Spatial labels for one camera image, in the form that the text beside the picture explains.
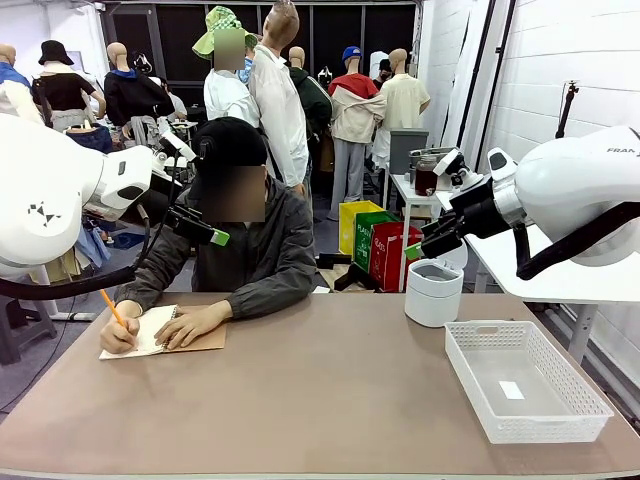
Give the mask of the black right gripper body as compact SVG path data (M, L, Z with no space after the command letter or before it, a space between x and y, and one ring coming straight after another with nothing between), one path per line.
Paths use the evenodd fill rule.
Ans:
M500 233L500 213L496 207L490 175L475 186L454 194L450 204L456 216L456 232L462 238L472 234L486 239Z

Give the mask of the person's right hand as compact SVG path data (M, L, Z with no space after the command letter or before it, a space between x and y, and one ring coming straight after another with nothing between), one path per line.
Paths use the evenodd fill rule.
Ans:
M100 332L100 347L111 354L124 354L137 347L139 320L135 316L112 315Z

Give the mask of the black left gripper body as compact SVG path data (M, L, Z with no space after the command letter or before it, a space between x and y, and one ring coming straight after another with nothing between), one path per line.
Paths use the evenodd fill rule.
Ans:
M179 180L173 181L170 176L153 172L149 189L130 207L130 222L134 225L143 225L142 216L137 209L138 206L142 206L150 225L156 226L162 220L170 202L175 201L184 190L185 185Z

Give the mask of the person's left hand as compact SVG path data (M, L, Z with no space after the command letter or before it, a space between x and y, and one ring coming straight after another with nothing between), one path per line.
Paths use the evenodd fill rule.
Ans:
M207 307L178 307L176 316L156 332L156 344L169 350L187 347L231 318L232 308L227 300Z

